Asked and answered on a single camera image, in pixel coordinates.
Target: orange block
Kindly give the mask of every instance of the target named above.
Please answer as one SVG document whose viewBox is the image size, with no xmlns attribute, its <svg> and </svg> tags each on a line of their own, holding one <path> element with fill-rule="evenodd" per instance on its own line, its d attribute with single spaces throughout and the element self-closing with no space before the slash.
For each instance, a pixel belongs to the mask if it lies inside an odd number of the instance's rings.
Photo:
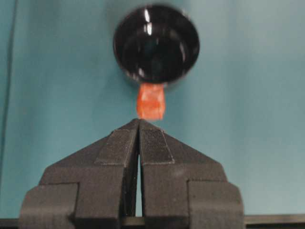
<svg viewBox="0 0 305 229">
<path fill-rule="evenodd" d="M 147 120 L 163 119 L 165 97 L 162 84 L 142 83 L 138 93 L 137 113 L 139 118 Z"/>
</svg>

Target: blue background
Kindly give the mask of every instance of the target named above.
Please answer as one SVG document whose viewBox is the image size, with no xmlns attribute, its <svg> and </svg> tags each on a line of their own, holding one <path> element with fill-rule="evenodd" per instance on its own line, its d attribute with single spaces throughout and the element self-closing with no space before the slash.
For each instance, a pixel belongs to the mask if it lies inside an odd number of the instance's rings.
<svg viewBox="0 0 305 229">
<path fill-rule="evenodd" d="M 10 40 L 14 1 L 0 1 L 1 218 L 46 166 L 136 117 L 112 36 L 147 2 L 21 0 Z M 305 1 L 165 2 L 191 16 L 201 52 L 155 124 L 221 162 L 246 214 L 305 213 Z"/>
</svg>

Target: teal wall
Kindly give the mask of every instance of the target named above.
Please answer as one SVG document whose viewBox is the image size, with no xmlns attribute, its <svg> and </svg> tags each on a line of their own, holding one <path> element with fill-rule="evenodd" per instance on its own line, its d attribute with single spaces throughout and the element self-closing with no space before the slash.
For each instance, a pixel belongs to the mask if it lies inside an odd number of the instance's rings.
<svg viewBox="0 0 305 229">
<path fill-rule="evenodd" d="M 10 90 L 11 41 L 14 18 L 14 0 L 0 1 L 0 184 L 4 154 L 5 129 Z"/>
<path fill-rule="evenodd" d="M 46 166 L 136 117 L 112 35 L 145 2 L 18 2 L 0 217 L 18 216 Z M 305 1 L 166 2 L 190 14 L 201 52 L 156 124 L 221 162 L 246 214 L 305 213 Z M 1 93 L 12 8 L 0 1 Z"/>
</svg>

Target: orange sponge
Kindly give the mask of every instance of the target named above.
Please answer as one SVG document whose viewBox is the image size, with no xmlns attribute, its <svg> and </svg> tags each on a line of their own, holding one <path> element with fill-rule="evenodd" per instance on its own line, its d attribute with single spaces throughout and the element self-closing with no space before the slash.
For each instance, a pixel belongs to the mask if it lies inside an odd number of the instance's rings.
<svg viewBox="0 0 305 229">
<path fill-rule="evenodd" d="M 165 98 L 163 84 L 142 83 L 137 100 L 139 118 L 147 120 L 163 119 Z"/>
</svg>

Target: black cup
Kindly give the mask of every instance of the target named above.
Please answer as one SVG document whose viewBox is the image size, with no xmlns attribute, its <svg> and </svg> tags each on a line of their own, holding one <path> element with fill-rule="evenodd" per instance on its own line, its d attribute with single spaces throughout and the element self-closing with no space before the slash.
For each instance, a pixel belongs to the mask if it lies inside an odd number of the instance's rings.
<svg viewBox="0 0 305 229">
<path fill-rule="evenodd" d="M 200 44 L 192 22 L 180 11 L 147 5 L 119 24 L 113 39 L 118 64 L 140 83 L 171 83 L 197 60 Z"/>
</svg>

